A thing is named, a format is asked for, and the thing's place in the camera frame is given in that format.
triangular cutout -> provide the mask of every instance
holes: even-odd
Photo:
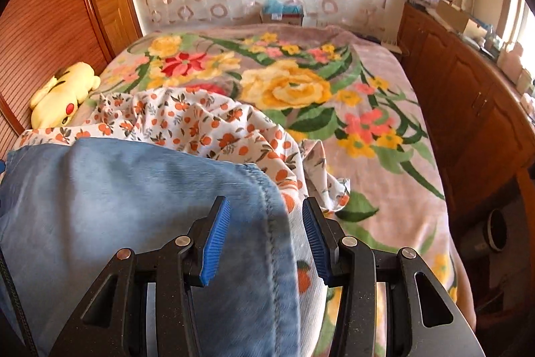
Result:
[[[82,316],[82,322],[89,326],[108,328],[111,322],[113,297],[117,288],[117,275],[109,276]]]
[[[416,286],[424,325],[431,328],[451,324],[453,315],[425,274],[416,274]]]

wooden wall panel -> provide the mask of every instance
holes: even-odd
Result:
[[[0,93],[24,128],[34,91],[78,61],[97,74],[107,64],[84,0],[10,0],[0,16]],[[13,142],[11,132],[1,119],[0,155]]]

box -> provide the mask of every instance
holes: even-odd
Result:
[[[269,14],[260,13],[262,23],[285,23],[288,25],[301,26],[303,24],[303,14]]]
[[[437,14],[450,25],[455,31],[466,35],[472,40],[485,38],[487,30],[472,20],[471,16],[444,1],[439,1],[436,8]]]

blue cloth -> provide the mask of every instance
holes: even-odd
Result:
[[[253,164],[112,139],[8,156],[0,245],[39,353],[50,352],[117,250],[160,248],[206,216],[218,195],[231,204],[231,223],[216,277],[193,293],[203,355],[298,355],[297,271],[275,184]],[[0,304],[15,325],[4,288]]]

white fabric with orange print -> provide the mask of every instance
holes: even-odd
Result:
[[[341,210],[350,188],[349,180],[328,174],[320,141],[305,140],[300,148],[290,134],[253,106],[214,92],[159,88],[135,95],[101,95],[83,125],[27,130],[15,149],[44,142],[70,146],[86,137],[143,141],[202,158],[258,165],[284,198],[298,263],[310,266],[299,275],[299,291],[302,355],[311,355],[322,324],[326,287],[312,261],[301,205],[310,194],[324,209]]]

